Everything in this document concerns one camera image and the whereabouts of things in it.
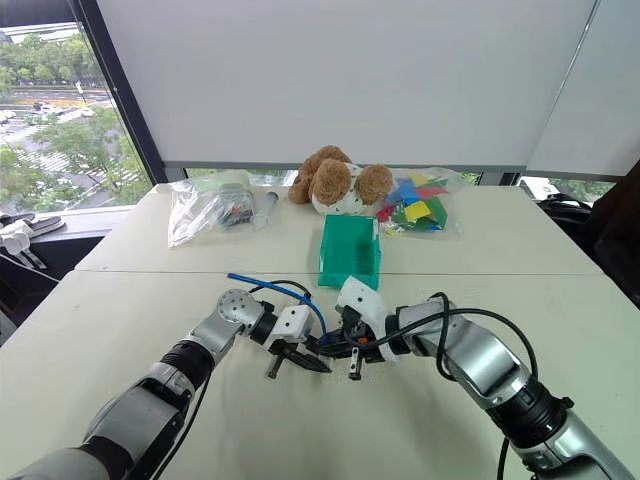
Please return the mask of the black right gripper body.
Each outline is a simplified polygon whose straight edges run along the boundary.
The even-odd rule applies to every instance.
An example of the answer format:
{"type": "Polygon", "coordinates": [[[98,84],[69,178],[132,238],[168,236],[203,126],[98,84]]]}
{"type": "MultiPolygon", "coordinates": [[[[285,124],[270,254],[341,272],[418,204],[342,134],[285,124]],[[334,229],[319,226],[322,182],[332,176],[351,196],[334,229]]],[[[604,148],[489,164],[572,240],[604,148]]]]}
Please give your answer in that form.
{"type": "Polygon", "coordinates": [[[362,315],[349,306],[341,310],[342,332],[347,345],[357,348],[360,357],[366,363],[380,363],[383,356],[380,349],[373,345],[376,337],[371,328],[364,322],[362,315]]]}

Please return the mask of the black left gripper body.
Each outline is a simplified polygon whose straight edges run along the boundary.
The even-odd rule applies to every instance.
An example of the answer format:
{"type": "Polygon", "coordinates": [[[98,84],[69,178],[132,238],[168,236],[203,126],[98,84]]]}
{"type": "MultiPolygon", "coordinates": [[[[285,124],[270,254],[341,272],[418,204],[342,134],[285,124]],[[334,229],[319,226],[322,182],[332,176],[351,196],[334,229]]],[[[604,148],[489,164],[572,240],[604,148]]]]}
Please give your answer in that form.
{"type": "Polygon", "coordinates": [[[300,345],[305,340],[300,338],[275,338],[269,337],[262,344],[262,348],[273,356],[285,358],[305,358],[306,353],[299,351],[300,345]]]}

